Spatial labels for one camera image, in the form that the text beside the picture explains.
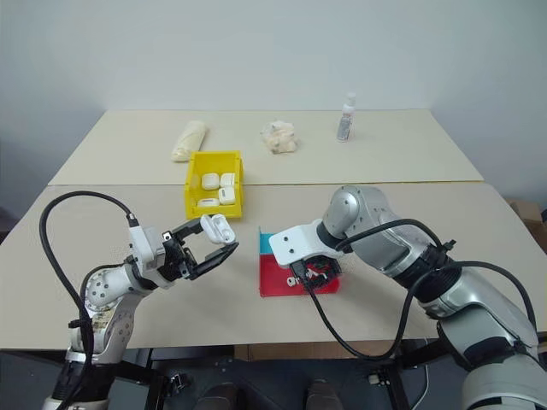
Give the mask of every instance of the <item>white table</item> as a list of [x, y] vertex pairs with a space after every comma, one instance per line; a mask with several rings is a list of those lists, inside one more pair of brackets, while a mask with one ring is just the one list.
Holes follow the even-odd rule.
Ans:
[[[429, 110], [358, 111], [349, 142], [336, 140], [339, 111], [108, 111], [51, 185], [183, 185], [187, 165], [170, 154], [189, 120], [210, 127], [202, 150], [241, 150], [246, 185], [482, 181]], [[301, 147], [273, 155], [270, 121], [296, 127]]]
[[[526, 286], [547, 330], [547, 257], [497, 192], [482, 183], [380, 184], [395, 212], [429, 225], [442, 240], [458, 241], [451, 255], [509, 269]], [[138, 307], [130, 347], [282, 343], [332, 340], [306, 296], [261, 298], [258, 228], [277, 231], [320, 217], [336, 185], [246, 186], [240, 241], [219, 268], [194, 281], [157, 290]], [[38, 218], [48, 201], [71, 190], [93, 189], [121, 199], [143, 225], [172, 229], [185, 221], [182, 186], [50, 186], [0, 246], [0, 349], [64, 349], [67, 322], [76, 310], [45, 259]], [[128, 254], [124, 215], [95, 198], [74, 198], [54, 210], [51, 242], [74, 284], [93, 267]], [[201, 259], [203, 237], [188, 241]], [[330, 320], [348, 340], [392, 339], [405, 290], [349, 255], [337, 294], [320, 296]], [[521, 306], [513, 286], [494, 272], [485, 276]], [[406, 337], [434, 337], [434, 322], [417, 305]]]

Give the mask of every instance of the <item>yellow plastic basket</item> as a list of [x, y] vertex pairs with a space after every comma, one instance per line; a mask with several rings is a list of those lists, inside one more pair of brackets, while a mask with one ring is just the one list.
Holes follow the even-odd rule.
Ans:
[[[233, 205], [199, 208], [200, 199], [211, 198], [217, 191], [203, 190], [201, 178], [205, 173], [235, 173], [234, 190], [236, 202]], [[223, 214], [227, 218], [241, 218], [243, 215], [243, 162], [239, 151], [194, 151], [191, 154], [185, 184], [186, 218], [198, 218], [203, 214]]]

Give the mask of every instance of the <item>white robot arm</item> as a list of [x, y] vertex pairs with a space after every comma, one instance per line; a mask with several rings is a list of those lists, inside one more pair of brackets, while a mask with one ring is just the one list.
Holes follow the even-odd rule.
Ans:
[[[44, 211], [43, 224], [41, 220], [40, 235], [47, 255], [48, 249], [50, 251], [47, 234], [44, 233], [47, 214], [58, 202], [79, 195], [99, 196], [121, 204], [114, 198], [89, 191], [72, 192], [54, 200], [53, 205]], [[43, 410], [105, 410], [109, 404], [108, 394], [115, 380], [116, 366], [122, 360], [132, 335], [137, 305], [154, 289], [167, 289], [178, 278], [199, 278], [219, 266], [238, 247], [232, 228], [221, 214], [190, 220], [172, 231], [163, 232], [161, 236], [154, 228], [141, 227], [128, 209], [126, 216], [132, 253], [120, 265], [99, 266], [82, 282], [79, 299], [89, 319], [83, 318], [80, 313], [80, 319], [71, 322], [66, 362], [53, 394], [44, 402]], [[198, 264], [185, 246], [185, 239], [202, 231], [206, 232], [212, 243], [223, 246]], [[51, 252], [48, 257], [55, 268], [55, 257]], [[91, 361], [86, 345], [88, 348], [92, 346]]]
[[396, 220], [380, 190], [344, 186], [322, 220], [273, 235], [270, 245], [279, 265], [293, 272], [311, 257], [337, 259], [355, 252], [407, 289], [419, 281], [415, 297], [438, 320], [439, 338], [456, 362], [470, 371], [463, 386], [464, 409], [547, 408], [547, 375], [538, 362], [532, 309], [527, 318], [472, 267], [453, 262], [446, 255], [450, 244], [438, 239], [431, 244], [415, 226], [355, 237]]

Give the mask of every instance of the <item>small bottle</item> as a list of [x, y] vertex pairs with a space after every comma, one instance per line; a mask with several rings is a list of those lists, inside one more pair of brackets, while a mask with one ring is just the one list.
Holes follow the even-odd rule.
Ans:
[[353, 116], [356, 113], [356, 94], [355, 92], [348, 92], [348, 102], [342, 107], [342, 118], [338, 125], [338, 132], [336, 138], [338, 141], [346, 142], [350, 137], [351, 123], [353, 122]]

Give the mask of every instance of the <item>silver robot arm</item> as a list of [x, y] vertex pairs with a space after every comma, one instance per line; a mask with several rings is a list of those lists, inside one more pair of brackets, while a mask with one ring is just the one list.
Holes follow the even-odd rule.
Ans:
[[[197, 264], [185, 238], [205, 231], [213, 243], [224, 246]], [[123, 264], [98, 268], [85, 278], [82, 299], [89, 314], [94, 338], [92, 366], [68, 409], [105, 410], [108, 393], [131, 338], [137, 305], [154, 289], [168, 289], [177, 278], [194, 280], [219, 266], [237, 247], [235, 234], [222, 215], [190, 220], [163, 232], [140, 225], [129, 228], [129, 255]], [[71, 330], [70, 348], [54, 392], [43, 410], [59, 407], [84, 369], [85, 350], [80, 327]]]
[[[317, 255], [340, 258], [344, 252], [335, 248], [344, 239], [398, 219], [380, 190], [344, 186], [332, 196], [322, 220], [280, 232], [270, 244], [283, 267]], [[344, 251], [355, 252], [407, 289], [425, 272], [452, 262], [414, 226], [381, 231]], [[470, 371], [463, 386], [464, 409], [547, 408], [547, 375], [537, 362], [534, 327], [473, 268], [431, 275], [415, 296], [438, 320], [439, 337], [456, 362]]]

